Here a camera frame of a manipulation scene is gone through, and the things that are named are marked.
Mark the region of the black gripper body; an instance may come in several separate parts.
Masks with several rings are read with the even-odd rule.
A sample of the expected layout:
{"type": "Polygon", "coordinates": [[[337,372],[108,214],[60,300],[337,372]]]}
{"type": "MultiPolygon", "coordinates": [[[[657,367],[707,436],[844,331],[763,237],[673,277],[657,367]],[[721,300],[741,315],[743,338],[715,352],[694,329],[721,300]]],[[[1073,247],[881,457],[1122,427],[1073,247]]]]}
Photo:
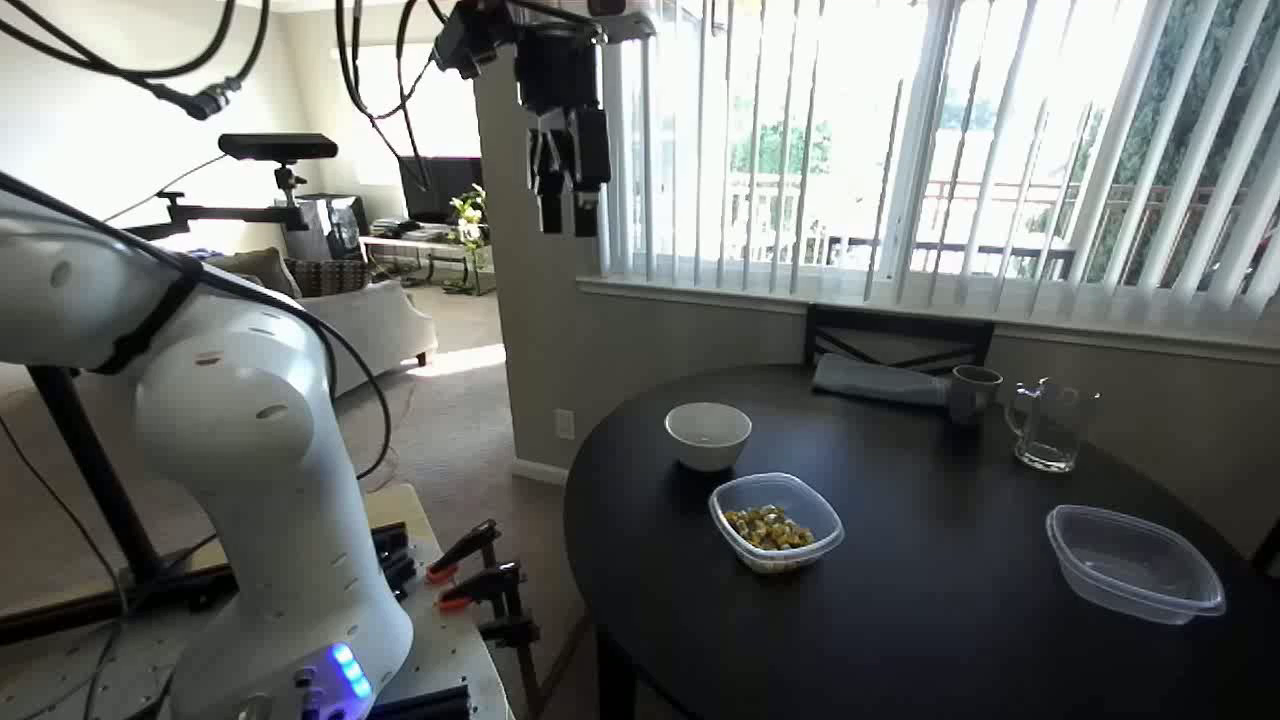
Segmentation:
{"type": "Polygon", "coordinates": [[[530,29],[518,43],[522,105],[532,112],[532,166],[576,187],[607,180],[596,43],[567,29],[530,29]]]}

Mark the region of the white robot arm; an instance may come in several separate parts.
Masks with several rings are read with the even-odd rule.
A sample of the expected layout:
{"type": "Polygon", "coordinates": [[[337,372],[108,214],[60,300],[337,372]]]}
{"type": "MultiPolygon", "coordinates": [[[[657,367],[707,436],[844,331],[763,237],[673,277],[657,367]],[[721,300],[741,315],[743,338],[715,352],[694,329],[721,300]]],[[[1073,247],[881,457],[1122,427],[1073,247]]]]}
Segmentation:
{"type": "Polygon", "coordinates": [[[23,367],[126,377],[137,440],[208,511],[238,596],[173,669],[173,720],[471,720],[403,694],[422,645],[331,409],[337,329],[23,180],[6,185],[6,337],[23,367]]]}

